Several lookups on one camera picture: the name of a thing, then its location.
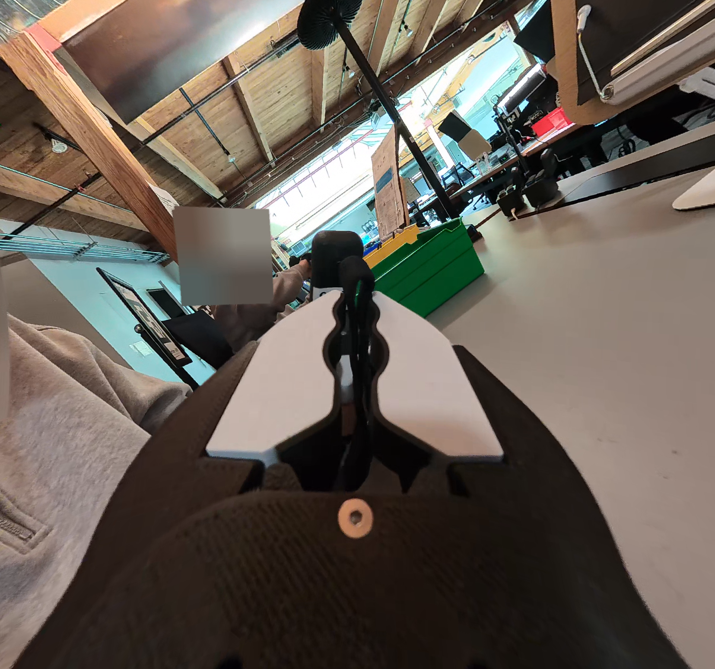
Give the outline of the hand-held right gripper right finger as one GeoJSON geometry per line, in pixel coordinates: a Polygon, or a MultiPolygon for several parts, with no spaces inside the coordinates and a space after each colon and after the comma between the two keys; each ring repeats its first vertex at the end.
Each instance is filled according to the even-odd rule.
{"type": "Polygon", "coordinates": [[[372,300],[387,350],[377,376],[384,421],[447,458],[501,462],[503,448],[448,338],[382,292],[372,300]]]}

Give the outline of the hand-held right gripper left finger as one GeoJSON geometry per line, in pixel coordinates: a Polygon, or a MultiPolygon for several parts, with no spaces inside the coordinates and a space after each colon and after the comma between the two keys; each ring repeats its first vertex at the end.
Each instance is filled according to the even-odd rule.
{"type": "Polygon", "coordinates": [[[340,410],[343,301],[341,291],[324,292],[263,336],[207,443],[208,456],[272,465],[340,410]]]}

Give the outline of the yellow plastic bin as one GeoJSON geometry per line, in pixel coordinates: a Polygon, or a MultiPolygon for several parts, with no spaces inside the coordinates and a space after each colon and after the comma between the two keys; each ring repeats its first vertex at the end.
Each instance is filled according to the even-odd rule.
{"type": "Polygon", "coordinates": [[[364,256],[366,264],[372,269],[401,246],[416,242],[419,232],[420,228],[416,224],[398,230],[387,241],[364,256]]]}

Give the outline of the cardboard sheet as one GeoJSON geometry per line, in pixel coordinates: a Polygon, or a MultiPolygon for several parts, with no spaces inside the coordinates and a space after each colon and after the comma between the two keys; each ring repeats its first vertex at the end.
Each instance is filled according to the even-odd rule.
{"type": "Polygon", "coordinates": [[[398,169],[398,136],[392,126],[371,157],[374,212],[381,242],[409,225],[406,196],[398,169]]]}

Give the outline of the green plastic bin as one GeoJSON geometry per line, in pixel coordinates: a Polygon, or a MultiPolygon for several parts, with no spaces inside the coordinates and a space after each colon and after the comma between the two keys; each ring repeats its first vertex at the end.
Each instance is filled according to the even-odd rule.
{"type": "Polygon", "coordinates": [[[418,232],[368,265],[376,291],[423,318],[485,274],[461,219],[418,232]]]}

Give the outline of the black framed poster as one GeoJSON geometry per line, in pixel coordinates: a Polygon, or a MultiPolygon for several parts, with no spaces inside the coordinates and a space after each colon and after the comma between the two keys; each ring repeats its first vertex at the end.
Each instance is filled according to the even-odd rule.
{"type": "Polygon", "coordinates": [[[159,355],[183,383],[189,385],[193,390],[197,389],[199,384],[185,369],[187,365],[192,363],[192,358],[163,322],[146,305],[144,300],[140,298],[136,290],[128,283],[102,270],[100,267],[97,267],[96,271],[137,320],[135,332],[159,355]]]}

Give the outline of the black and white light reflector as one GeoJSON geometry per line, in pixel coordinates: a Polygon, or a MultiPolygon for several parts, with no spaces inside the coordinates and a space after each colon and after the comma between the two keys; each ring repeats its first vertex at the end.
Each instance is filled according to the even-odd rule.
{"type": "Polygon", "coordinates": [[[474,162],[492,152],[489,141],[455,111],[448,113],[438,125],[438,130],[451,138],[461,152],[474,162]]]}

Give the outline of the person's grey sweatshirt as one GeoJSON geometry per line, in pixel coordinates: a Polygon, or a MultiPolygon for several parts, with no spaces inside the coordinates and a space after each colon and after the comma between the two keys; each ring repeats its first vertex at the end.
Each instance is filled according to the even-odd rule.
{"type": "Polygon", "coordinates": [[[11,668],[74,579],[120,479],[191,395],[87,338],[7,316],[1,423],[1,667],[11,668]]]}

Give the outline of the large black power adapter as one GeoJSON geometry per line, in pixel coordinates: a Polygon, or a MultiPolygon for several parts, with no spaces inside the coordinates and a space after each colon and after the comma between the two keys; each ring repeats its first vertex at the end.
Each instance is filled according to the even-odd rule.
{"type": "Polygon", "coordinates": [[[533,209],[555,200],[559,193],[558,167],[559,161],[551,148],[541,153],[542,170],[528,178],[523,188],[523,196],[533,209]]]}

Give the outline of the black floor lamp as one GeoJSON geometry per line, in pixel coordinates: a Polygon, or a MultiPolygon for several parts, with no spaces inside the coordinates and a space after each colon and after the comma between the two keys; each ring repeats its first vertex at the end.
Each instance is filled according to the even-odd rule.
{"type": "Polygon", "coordinates": [[[315,113],[324,112],[323,81],[326,73],[325,63],[318,66],[320,59],[325,59],[326,49],[336,38],[343,40],[347,50],[355,57],[356,64],[371,86],[371,93],[384,109],[388,119],[395,126],[396,136],[403,140],[413,153],[417,165],[426,176],[428,184],[435,193],[447,220],[457,219],[459,213],[438,177],[430,168],[424,153],[419,149],[414,136],[398,111],[398,108],[385,87],[380,83],[378,74],[362,52],[350,31],[350,25],[358,14],[362,0],[305,0],[298,17],[297,36],[299,43],[313,52],[315,63],[312,64],[312,92],[315,113]]]}

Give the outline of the white light bar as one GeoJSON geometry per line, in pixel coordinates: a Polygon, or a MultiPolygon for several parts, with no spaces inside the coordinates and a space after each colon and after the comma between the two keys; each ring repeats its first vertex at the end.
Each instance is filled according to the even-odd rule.
{"type": "Polygon", "coordinates": [[[493,105],[499,116],[508,117],[547,80],[548,72],[543,64],[532,66],[493,105]]]}

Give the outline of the red plastic bin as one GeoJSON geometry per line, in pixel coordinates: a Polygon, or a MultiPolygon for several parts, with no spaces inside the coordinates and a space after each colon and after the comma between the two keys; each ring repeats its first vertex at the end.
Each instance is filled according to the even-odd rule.
{"type": "Polygon", "coordinates": [[[534,121],[531,124],[534,138],[544,138],[552,134],[554,131],[567,128],[573,122],[568,119],[562,107],[558,107],[547,113],[541,119],[534,121]]]}

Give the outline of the black desk mat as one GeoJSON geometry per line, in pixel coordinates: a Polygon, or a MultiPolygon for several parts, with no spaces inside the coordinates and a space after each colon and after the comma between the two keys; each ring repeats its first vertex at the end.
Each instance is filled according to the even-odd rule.
{"type": "Polygon", "coordinates": [[[650,154],[611,171],[596,174],[535,211],[511,213],[509,219],[532,217],[550,209],[567,207],[712,166],[714,166],[714,138],[701,138],[664,152],[650,154]]]}

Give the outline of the white stand base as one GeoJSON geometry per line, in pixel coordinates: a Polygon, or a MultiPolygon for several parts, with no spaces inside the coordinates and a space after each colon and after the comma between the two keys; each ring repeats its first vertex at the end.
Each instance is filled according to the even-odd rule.
{"type": "Polygon", "coordinates": [[[673,209],[676,211],[691,211],[714,207],[714,177],[715,171],[712,170],[689,187],[673,201],[673,209]]]}

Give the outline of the white roller tube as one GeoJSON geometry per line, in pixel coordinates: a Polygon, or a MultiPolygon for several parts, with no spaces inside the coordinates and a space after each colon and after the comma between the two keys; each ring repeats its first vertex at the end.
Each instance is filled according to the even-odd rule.
{"type": "Polygon", "coordinates": [[[618,106],[663,84],[679,82],[714,61],[714,20],[701,25],[664,48],[642,46],[611,70],[602,102],[618,106]]]}

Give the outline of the dark panel with wooden edge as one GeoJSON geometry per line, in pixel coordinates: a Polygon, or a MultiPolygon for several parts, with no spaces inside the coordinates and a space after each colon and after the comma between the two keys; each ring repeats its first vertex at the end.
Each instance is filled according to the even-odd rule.
{"type": "Polygon", "coordinates": [[[646,46],[646,51],[664,48],[714,20],[714,0],[550,0],[550,3],[560,101],[567,117],[581,125],[611,118],[683,81],[663,84],[618,106],[602,102],[599,97],[611,81],[613,66],[622,59],[642,46],[646,46]]]}

